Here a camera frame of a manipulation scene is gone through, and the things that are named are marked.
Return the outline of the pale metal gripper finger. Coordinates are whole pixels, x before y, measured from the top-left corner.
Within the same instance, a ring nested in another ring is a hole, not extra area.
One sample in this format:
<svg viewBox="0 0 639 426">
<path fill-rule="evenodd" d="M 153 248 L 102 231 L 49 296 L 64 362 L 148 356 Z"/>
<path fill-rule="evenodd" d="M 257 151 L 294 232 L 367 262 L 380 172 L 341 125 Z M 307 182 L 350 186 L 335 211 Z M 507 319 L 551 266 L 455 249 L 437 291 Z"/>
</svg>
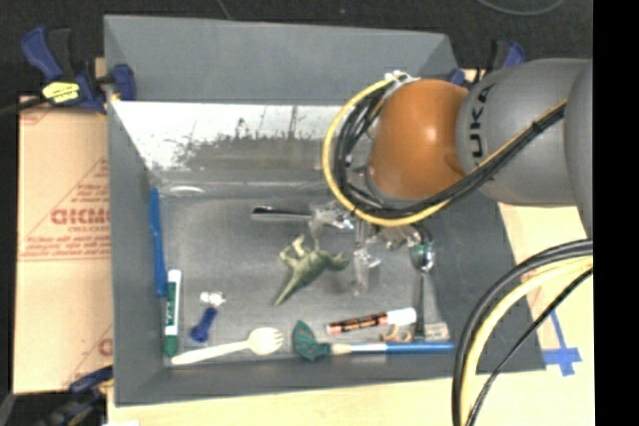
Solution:
<svg viewBox="0 0 639 426">
<path fill-rule="evenodd" d="M 320 236 L 326 227 L 331 227 L 338 231 L 354 230 L 354 220 L 350 213 L 336 202 L 311 203 L 310 213 L 311 219 L 308 221 L 308 227 L 315 248 L 320 247 Z"/>
<path fill-rule="evenodd" d="M 366 241 L 361 235 L 358 235 L 352 253 L 353 293 L 355 295 L 361 295 L 368 290 L 370 263 L 371 256 Z"/>
</svg>

